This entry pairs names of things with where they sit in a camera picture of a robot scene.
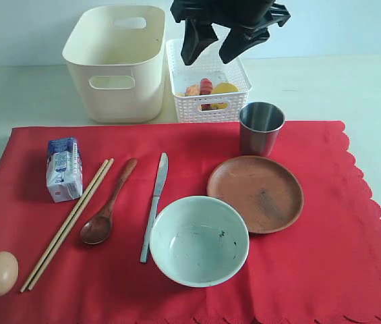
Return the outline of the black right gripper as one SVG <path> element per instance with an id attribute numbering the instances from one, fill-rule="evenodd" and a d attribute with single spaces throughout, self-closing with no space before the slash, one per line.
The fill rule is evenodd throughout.
<path id="1" fill-rule="evenodd" d="M 174 1 L 171 13 L 176 22 L 185 20 L 181 58 L 192 65 L 202 51 L 218 40 L 212 24 L 230 29 L 258 30 L 250 34 L 231 30 L 219 50 L 224 64 L 270 38 L 267 27 L 282 27 L 291 17 L 284 5 L 276 1 Z"/>

